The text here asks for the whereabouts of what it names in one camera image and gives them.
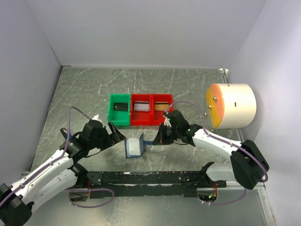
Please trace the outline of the blue leather card holder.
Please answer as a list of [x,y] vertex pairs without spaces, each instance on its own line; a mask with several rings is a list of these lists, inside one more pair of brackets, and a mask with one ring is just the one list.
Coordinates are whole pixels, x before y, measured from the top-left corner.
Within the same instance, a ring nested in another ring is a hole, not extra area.
[[152,141],[144,139],[144,133],[138,138],[127,138],[125,140],[126,158],[141,157],[147,145],[153,145]]

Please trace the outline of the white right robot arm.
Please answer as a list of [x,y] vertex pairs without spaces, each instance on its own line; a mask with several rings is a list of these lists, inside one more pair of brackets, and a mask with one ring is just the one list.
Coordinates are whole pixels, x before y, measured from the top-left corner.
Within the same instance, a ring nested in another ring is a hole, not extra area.
[[252,140],[244,142],[226,139],[209,132],[198,124],[189,124],[178,110],[165,113],[152,145],[170,145],[181,140],[186,145],[206,148],[228,159],[229,164],[209,163],[199,177],[204,187],[215,181],[236,181],[252,190],[267,179],[269,165]]

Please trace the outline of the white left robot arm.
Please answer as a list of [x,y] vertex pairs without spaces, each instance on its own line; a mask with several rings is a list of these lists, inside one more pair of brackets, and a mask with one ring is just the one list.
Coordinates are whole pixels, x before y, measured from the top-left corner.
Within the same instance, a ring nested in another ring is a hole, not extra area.
[[73,135],[61,129],[66,141],[48,160],[10,186],[1,184],[1,221],[7,226],[23,226],[40,205],[57,193],[84,187],[88,171],[79,160],[86,158],[92,149],[103,151],[126,139],[112,122],[108,125],[111,133],[94,117]]

